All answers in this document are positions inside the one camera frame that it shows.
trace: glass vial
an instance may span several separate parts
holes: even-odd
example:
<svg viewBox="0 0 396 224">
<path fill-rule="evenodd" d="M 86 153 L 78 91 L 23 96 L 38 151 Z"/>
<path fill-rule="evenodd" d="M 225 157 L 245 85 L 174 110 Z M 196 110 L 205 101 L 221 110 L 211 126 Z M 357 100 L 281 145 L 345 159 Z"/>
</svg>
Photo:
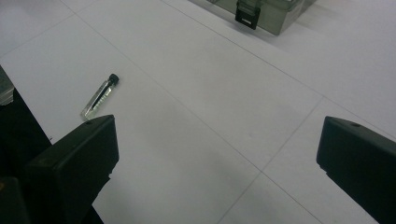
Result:
<svg viewBox="0 0 396 224">
<path fill-rule="evenodd" d="M 81 116 L 84 120 L 93 119 L 96 112 L 99 110 L 100 104 L 107 98 L 114 87 L 119 83 L 119 77 L 111 74 L 108 80 L 106 80 L 95 95 L 91 98 L 88 104 L 81 112 Z"/>
</svg>

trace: white floor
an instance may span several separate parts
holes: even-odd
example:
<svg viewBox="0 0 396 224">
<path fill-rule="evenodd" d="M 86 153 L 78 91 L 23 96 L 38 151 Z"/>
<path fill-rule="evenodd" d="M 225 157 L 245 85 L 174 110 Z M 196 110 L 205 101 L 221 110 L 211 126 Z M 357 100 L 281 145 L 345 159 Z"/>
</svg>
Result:
<svg viewBox="0 0 396 224">
<path fill-rule="evenodd" d="M 396 139 L 395 10 L 318 0 L 276 37 L 205 0 L 0 0 L 0 64 L 53 143 L 120 76 L 105 223 L 375 223 L 316 153 L 325 116 Z"/>
</svg>

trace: floor tile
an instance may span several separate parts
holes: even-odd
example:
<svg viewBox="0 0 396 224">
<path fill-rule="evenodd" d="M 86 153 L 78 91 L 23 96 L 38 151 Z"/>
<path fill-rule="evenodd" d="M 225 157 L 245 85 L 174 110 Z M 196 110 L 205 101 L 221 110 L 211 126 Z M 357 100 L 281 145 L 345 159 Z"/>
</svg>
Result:
<svg viewBox="0 0 396 224">
<path fill-rule="evenodd" d="M 207 1 L 163 1 L 396 136 L 394 1 L 317 1 L 280 36 Z"/>
<path fill-rule="evenodd" d="M 96 0 L 61 0 L 68 7 L 70 7 L 74 12 L 82 10 L 84 7 L 89 6 Z"/>
<path fill-rule="evenodd" d="M 267 176 L 261 174 L 219 224 L 320 224 Z"/>
<path fill-rule="evenodd" d="M 59 0 L 0 0 L 0 58 L 72 13 Z"/>
<path fill-rule="evenodd" d="M 316 163 L 326 116 L 352 120 L 383 134 L 325 99 L 264 169 L 264 173 L 322 223 L 375 223 Z"/>
<path fill-rule="evenodd" d="M 94 206 L 105 223 L 216 223 L 260 172 L 135 66 L 103 114 L 120 162 Z"/>
<path fill-rule="evenodd" d="M 257 167 L 320 99 L 158 1 L 99 1 L 78 15 Z"/>
<path fill-rule="evenodd" d="M 52 142 L 81 123 L 96 90 L 128 62 L 77 16 L 0 59 Z"/>
</svg>

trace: black cap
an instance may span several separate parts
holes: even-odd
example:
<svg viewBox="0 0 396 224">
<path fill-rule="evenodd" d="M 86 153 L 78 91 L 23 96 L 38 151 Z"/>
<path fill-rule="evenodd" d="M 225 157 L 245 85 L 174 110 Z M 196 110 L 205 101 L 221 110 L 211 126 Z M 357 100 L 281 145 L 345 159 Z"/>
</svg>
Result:
<svg viewBox="0 0 396 224">
<path fill-rule="evenodd" d="M 111 74 L 110 77 L 108 78 L 108 80 L 109 80 L 110 82 L 112 82 L 113 85 L 116 86 L 117 83 L 119 83 L 120 78 L 117 77 L 115 74 Z"/>
</svg>

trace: black latch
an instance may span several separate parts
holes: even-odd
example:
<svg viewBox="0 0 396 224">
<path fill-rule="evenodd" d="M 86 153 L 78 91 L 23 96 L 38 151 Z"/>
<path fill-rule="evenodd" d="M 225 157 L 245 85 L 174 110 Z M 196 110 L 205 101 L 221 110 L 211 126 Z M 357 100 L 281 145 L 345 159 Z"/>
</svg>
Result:
<svg viewBox="0 0 396 224">
<path fill-rule="evenodd" d="M 236 2 L 235 20 L 241 22 L 242 24 L 250 27 L 253 30 L 256 30 L 257 22 L 259 21 L 260 17 L 260 12 L 260 4 L 257 4 L 253 7 L 248 5 L 244 1 L 238 0 Z"/>
</svg>

